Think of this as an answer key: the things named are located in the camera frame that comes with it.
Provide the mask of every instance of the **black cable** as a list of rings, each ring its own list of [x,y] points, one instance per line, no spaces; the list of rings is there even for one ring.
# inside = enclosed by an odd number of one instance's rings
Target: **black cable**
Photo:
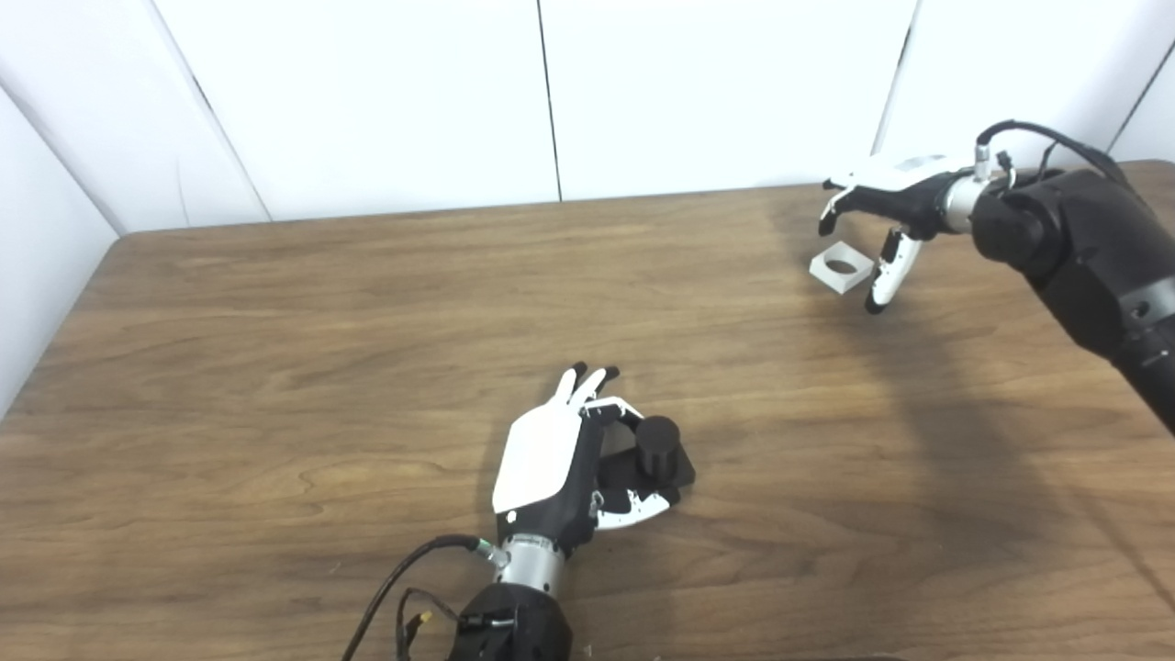
[[[439,611],[442,615],[449,618],[454,622],[459,620],[457,612],[442,601],[439,596],[419,588],[405,589],[404,594],[400,598],[400,606],[396,608],[396,661],[408,661],[408,647],[412,645],[412,639],[416,636],[416,628],[404,626],[404,605],[408,603],[408,598],[414,594],[427,598],[434,606],[437,607],[437,611]],[[416,627],[419,627],[421,623],[423,622],[417,622]]]
[[[375,614],[380,611],[380,605],[388,596],[388,592],[391,591],[391,586],[400,580],[400,576],[408,571],[417,560],[423,558],[431,551],[438,548],[459,546],[468,551],[476,551],[477,546],[482,542],[481,538],[475,538],[474,535],[441,535],[432,541],[425,542],[419,546],[416,551],[408,554],[391,574],[383,580],[383,585],[376,591],[375,596],[371,598],[371,603],[368,603],[367,611],[363,612],[363,618],[360,620],[358,626],[355,628],[355,634],[351,635],[351,641],[347,643],[347,649],[343,652],[341,661],[351,661],[355,656],[355,650],[358,649],[360,643],[363,642],[363,634],[367,633],[368,627],[371,626],[371,620],[375,619]]]
[[[979,147],[986,147],[992,142],[992,137],[994,137],[998,133],[1003,133],[1005,130],[1016,130],[1016,129],[1028,130],[1032,133],[1036,133],[1039,135],[1043,135],[1046,137],[1052,137],[1053,140],[1060,142],[1065,147],[1068,147],[1074,154],[1077,154],[1079,156],[1088,161],[1089,164],[1097,168],[1097,170],[1104,174],[1106,177],[1109,178],[1110,181],[1120,183],[1126,188],[1133,190],[1130,183],[1126,180],[1126,174],[1122,171],[1122,168],[1120,168],[1117,163],[1114,161],[1114,158],[1109,157],[1108,154],[1106,154],[1101,149],[1097,149],[1096,147],[1090,147],[1089,144],[1079,142],[1059,130],[1048,128],[1047,126],[1041,126],[1039,123],[1032,123],[1028,121],[1016,121],[1014,119],[1005,120],[1001,122],[993,123],[992,126],[983,129],[983,131],[975,137],[975,144]]]
[[[1008,193],[1008,190],[1012,190],[1016,183],[1016,168],[1012,164],[1012,156],[1007,151],[995,154],[995,161],[1000,163],[1000,168],[1003,170],[1003,174],[1007,175],[1007,183],[1003,186],[1003,191],[1000,193],[1000,196],[1003,196]]]
[[[1048,157],[1053,155],[1053,149],[1060,144],[1056,140],[1045,149],[1045,154],[1040,157],[1040,168],[1036,169],[1036,183],[1045,181],[1045,173],[1048,171]]]

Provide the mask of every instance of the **metal connector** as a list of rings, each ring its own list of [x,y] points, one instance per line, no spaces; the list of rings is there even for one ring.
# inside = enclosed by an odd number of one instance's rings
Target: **metal connector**
[[[559,546],[542,535],[516,533],[506,539],[504,553],[510,554],[510,562],[494,578],[495,582],[526,586],[558,596],[566,560]]]
[[[482,544],[477,545],[477,549],[474,553],[482,557],[490,565],[494,565],[499,572],[505,569],[506,565],[510,565],[510,553],[485,540],[482,540]]]
[[[975,144],[975,181],[987,181],[992,177],[992,148],[987,144]]]

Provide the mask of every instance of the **white wall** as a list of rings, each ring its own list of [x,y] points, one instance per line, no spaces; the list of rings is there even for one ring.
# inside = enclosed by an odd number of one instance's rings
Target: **white wall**
[[[563,196],[818,181],[870,154],[913,0],[543,0]]]
[[[0,83],[126,231],[268,220],[149,0],[0,0]]]
[[[157,0],[275,218],[558,198],[535,0]]]
[[[980,130],[1019,119],[1107,149],[1173,41],[1170,0],[921,0],[879,146],[969,154]],[[993,142],[1032,166],[1045,146]]]
[[[114,238],[0,92],[0,417]]]
[[[1110,155],[1175,161],[1175,55],[1159,72]]]

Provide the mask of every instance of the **black cylindrical object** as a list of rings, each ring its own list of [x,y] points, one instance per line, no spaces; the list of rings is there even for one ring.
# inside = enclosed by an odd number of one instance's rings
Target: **black cylindrical object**
[[[637,467],[657,483],[672,481],[680,448],[682,432],[669,418],[653,416],[637,427]]]

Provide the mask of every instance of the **wood grain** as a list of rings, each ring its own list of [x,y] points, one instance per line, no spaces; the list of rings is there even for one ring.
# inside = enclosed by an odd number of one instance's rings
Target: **wood grain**
[[[1175,167],[1128,171],[1175,218]],[[575,360],[619,365],[699,472],[570,562],[577,657],[1175,656],[1175,444],[965,237],[881,316],[825,289],[825,200],[121,240],[0,426],[0,656],[337,657],[408,551],[492,533],[505,431]],[[436,554],[405,585],[486,578]]]

